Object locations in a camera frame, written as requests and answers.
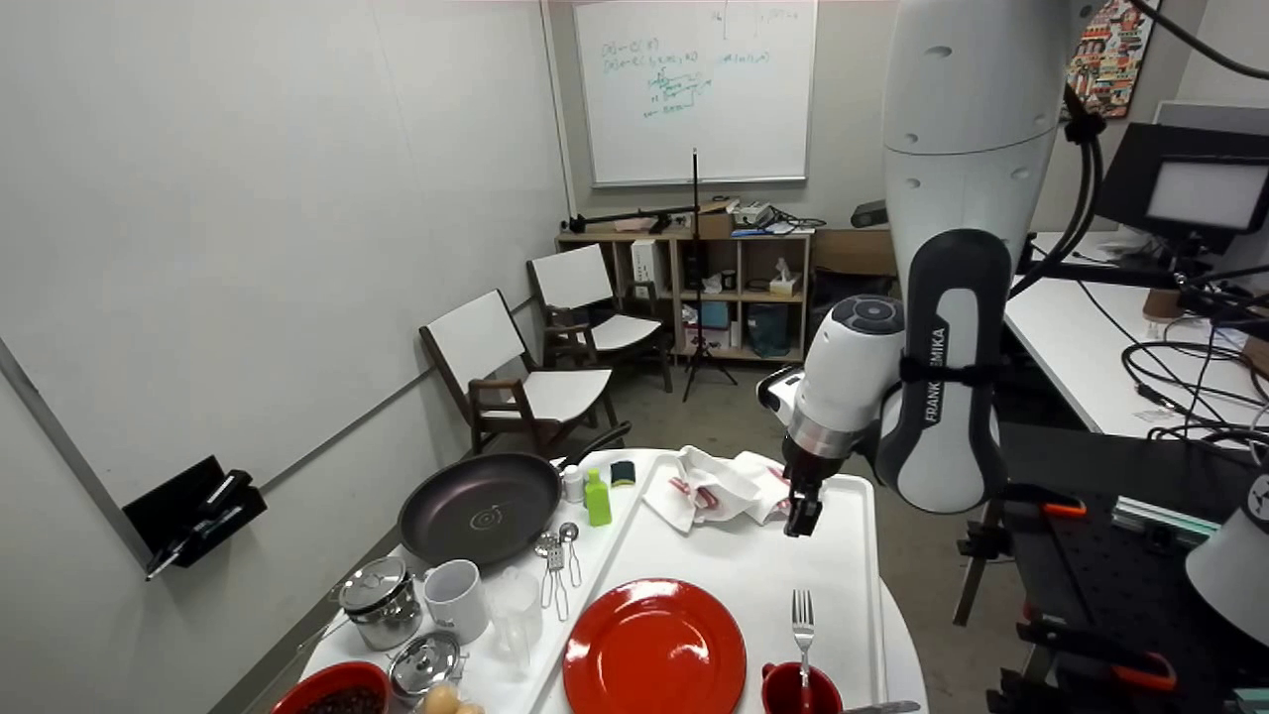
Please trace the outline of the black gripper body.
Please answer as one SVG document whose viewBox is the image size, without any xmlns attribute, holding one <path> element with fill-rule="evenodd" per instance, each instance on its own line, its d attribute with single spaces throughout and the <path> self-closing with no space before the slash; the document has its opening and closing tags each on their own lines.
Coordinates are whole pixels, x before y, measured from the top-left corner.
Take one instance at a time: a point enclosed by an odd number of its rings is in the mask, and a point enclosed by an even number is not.
<svg viewBox="0 0 1269 714">
<path fill-rule="evenodd" d="M 795 510 L 814 504 L 820 486 L 833 477 L 833 466 L 807 454 L 798 441 L 787 441 L 782 457 L 787 457 L 788 504 Z"/>
</svg>

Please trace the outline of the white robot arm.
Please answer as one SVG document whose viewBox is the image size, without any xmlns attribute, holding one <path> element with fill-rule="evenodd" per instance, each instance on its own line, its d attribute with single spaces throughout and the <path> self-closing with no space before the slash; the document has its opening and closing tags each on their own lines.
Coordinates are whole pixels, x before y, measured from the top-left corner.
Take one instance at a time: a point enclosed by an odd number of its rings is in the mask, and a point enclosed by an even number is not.
<svg viewBox="0 0 1269 714">
<path fill-rule="evenodd" d="M 1009 486 L 1004 311 L 1042 194 L 1062 76 L 1102 0 L 899 0 L 885 71 L 888 299 L 839 301 L 779 409 L 787 531 L 861 457 L 910 510 L 972 512 Z"/>
</svg>

